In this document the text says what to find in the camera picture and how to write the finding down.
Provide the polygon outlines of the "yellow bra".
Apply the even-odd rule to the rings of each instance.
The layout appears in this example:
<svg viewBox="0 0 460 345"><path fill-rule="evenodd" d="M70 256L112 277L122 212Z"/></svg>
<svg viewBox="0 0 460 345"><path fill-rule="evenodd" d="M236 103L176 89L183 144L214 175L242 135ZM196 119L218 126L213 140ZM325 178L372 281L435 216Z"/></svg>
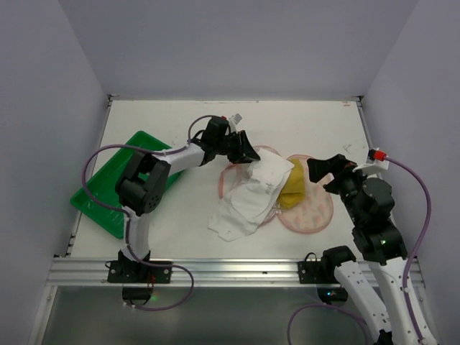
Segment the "yellow bra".
<svg viewBox="0 0 460 345"><path fill-rule="evenodd" d="M283 210L295 207L305 198L303 166L298 158L290 158L288 161L293 164L293 168L277 198L278 208Z"/></svg>

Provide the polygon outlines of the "floral pink laundry bag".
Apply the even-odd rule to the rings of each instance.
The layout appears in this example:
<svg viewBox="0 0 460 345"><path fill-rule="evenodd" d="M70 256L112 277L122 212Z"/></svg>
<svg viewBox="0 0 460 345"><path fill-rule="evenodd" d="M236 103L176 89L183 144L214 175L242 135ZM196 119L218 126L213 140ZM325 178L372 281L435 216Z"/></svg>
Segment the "floral pink laundry bag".
<svg viewBox="0 0 460 345"><path fill-rule="evenodd" d="M280 209L275 203L267 213L264 221L258 227L265 226L278 219L286 228L301 234L314 234L324 230L330 223L334 214L334 205L331 199L318 183L308 179L308 155L294 154L290 158L298 158L304 169L305 198L291 209Z"/></svg>

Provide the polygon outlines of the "white bra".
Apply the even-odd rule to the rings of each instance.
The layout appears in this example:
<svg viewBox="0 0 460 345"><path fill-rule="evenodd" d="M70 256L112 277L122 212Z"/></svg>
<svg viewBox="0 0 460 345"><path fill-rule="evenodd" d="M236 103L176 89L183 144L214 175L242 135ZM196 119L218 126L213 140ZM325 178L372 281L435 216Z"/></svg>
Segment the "white bra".
<svg viewBox="0 0 460 345"><path fill-rule="evenodd" d="M260 160L247 168L248 178L227 192L210 217L208 228L225 242L250 236L276 204L294 164L265 147L256 149Z"/></svg>

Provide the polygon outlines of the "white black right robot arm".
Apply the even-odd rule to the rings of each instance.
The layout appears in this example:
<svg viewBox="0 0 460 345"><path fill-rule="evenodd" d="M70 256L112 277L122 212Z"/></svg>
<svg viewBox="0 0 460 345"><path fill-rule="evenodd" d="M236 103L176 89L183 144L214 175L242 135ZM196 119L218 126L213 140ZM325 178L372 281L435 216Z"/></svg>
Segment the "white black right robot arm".
<svg viewBox="0 0 460 345"><path fill-rule="evenodd" d="M309 180L317 183L327 175L328 193L340 196L354 225L354 243L377 282L374 289L350 248L340 246L323 252L321 265L327 277L341 284L366 323L374 344L437 344L423 315L410 278L415 257L390 216L395 206L392 187L377 177L392 160L371 149L367 162L358 165L343 155L307 161Z"/></svg>

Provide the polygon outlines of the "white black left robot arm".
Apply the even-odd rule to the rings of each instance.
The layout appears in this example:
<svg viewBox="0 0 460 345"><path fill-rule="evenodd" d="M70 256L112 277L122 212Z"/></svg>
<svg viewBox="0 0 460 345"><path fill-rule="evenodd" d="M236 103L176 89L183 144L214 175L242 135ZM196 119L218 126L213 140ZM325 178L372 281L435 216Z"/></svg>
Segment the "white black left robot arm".
<svg viewBox="0 0 460 345"><path fill-rule="evenodd" d="M241 121L239 114L230 119L214 115L205 118L206 128L195 134L189 129L181 148L134 150L115 186L124 214L124 246L118 260L138 263L150 258L150 213L160 204L171 175L206 165L217 155L227 157L234 165L260 161L246 132L236 129Z"/></svg>

